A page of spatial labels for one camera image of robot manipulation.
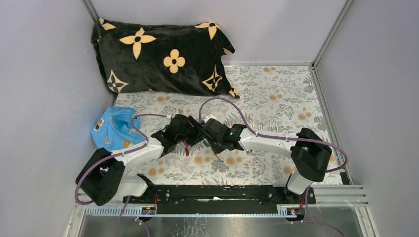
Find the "green capped marker pen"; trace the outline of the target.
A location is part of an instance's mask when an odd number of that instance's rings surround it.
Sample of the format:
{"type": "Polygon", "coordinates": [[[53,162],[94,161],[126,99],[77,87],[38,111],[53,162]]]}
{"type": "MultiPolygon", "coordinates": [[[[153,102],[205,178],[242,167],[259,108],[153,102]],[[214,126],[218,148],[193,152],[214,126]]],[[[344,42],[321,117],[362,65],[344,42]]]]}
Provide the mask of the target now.
{"type": "Polygon", "coordinates": [[[221,163],[224,163],[224,160],[220,157],[218,153],[214,151],[214,149],[210,146],[210,144],[205,139],[203,140],[203,144],[210,150],[211,153],[213,153],[218,158],[218,160],[221,163]]]}

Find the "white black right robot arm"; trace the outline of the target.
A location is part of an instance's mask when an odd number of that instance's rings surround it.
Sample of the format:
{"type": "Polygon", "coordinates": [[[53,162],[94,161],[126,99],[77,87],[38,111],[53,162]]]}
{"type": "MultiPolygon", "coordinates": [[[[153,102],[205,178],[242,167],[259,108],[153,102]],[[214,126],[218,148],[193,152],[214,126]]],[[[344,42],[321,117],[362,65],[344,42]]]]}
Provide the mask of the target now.
{"type": "Polygon", "coordinates": [[[283,190],[284,199],[298,202],[306,188],[324,180],[332,150],[314,131],[302,128],[298,133],[262,133],[244,124],[228,127],[214,118],[205,119],[203,137],[215,154],[225,150],[263,151],[289,157],[296,171],[283,190]]]}

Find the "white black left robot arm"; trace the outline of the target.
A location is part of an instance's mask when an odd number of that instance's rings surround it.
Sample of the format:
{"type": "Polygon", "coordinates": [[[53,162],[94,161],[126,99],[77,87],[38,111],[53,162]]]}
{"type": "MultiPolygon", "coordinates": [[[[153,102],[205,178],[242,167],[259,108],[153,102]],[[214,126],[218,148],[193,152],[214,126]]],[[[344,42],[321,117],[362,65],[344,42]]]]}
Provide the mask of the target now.
{"type": "Polygon", "coordinates": [[[188,146],[203,140],[203,123],[192,116],[176,114],[163,129],[153,133],[144,142],[121,150],[97,149],[77,176],[75,199],[79,204],[107,204],[114,198],[134,196],[147,203],[153,190],[140,176],[124,173],[141,163],[161,158],[173,152],[179,143],[188,146]]]}

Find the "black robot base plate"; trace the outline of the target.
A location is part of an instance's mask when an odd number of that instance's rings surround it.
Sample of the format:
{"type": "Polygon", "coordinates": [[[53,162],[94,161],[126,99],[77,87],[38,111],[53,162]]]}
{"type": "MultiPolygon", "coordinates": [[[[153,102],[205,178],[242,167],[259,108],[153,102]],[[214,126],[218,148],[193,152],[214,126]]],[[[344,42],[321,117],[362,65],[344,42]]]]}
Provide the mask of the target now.
{"type": "Polygon", "coordinates": [[[299,208],[315,204],[313,189],[308,196],[272,185],[152,185],[139,197],[125,197],[130,204],[149,204],[157,214],[279,214],[279,205],[299,208]]]}

